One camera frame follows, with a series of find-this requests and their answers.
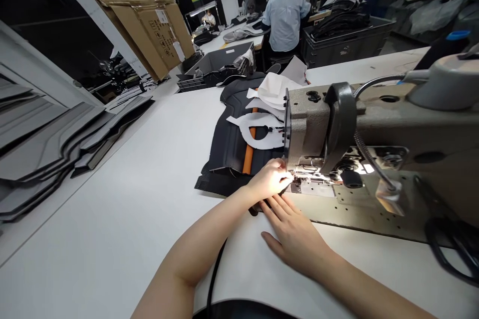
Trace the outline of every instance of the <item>worker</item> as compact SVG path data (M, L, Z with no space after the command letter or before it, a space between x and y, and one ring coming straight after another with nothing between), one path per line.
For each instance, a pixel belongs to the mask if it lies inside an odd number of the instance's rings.
M272 55L285 53L299 44L301 19L308 16L311 4L306 0L269 0L264 11L261 28L268 30Z
M201 22L206 23L206 25L209 25L211 27L216 26L215 16L211 13L210 9L206 10L206 14L201 18Z
M279 239L261 233L271 251L294 270L321 284L357 317L433 319L341 258L287 196L277 195L293 179L284 168L283 160L270 160L246 186L183 233L156 271L131 318L190 319L197 284L248 208L259 202ZM267 198L271 209L263 198Z

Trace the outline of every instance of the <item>gray plastic bin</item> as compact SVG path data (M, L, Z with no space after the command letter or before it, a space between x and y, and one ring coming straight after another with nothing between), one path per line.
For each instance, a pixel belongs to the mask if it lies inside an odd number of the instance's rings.
M334 65L379 55L395 21L371 16L371 27L316 41L303 30L302 55L308 68Z
M203 74L208 74L211 71L218 71L225 65L232 65L233 61L245 52L254 49L253 42L247 42L241 45L226 47L221 50L216 50L207 53L200 61L196 63L185 75L194 75L197 69L200 69ZM217 83L226 80L226 77L231 75L247 75L250 68L248 60L243 59L241 65L236 73L228 71L227 76L221 76L220 74L212 74L211 76L205 76L203 78L196 78L191 80L178 81L178 86L182 92L200 90L208 87L215 87Z

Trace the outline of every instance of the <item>stack of gray fabric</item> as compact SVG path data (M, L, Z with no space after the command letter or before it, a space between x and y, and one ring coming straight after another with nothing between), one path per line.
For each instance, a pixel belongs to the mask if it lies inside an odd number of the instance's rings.
M0 79L0 221L31 211L77 163L77 174L92 170L152 102L137 97L116 115L86 103L67 109Z

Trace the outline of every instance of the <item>black cable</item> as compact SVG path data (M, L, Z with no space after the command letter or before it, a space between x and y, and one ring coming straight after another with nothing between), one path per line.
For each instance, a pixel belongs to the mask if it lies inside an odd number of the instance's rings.
M211 319L211 298L213 296L213 287L215 286L215 279L216 279L216 273L218 271L218 267L220 266L220 260L221 260L221 255L223 255L223 250L225 249L225 244L228 238L225 240L223 245L221 246L220 252L218 253L218 257L216 258L216 263L215 267L213 268L213 274L211 276L211 281L210 281L210 289L208 290L208 299L206 301L206 318Z

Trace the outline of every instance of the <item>industrial sewing machine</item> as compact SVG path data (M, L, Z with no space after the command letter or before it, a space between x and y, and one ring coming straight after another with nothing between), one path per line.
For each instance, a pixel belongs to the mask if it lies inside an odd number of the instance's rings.
M391 80L402 84L381 86ZM292 90L285 100L291 192L331 203L305 205L311 220L427 242L432 209L420 178L479 227L476 53L366 84ZM333 196L324 196L325 186Z

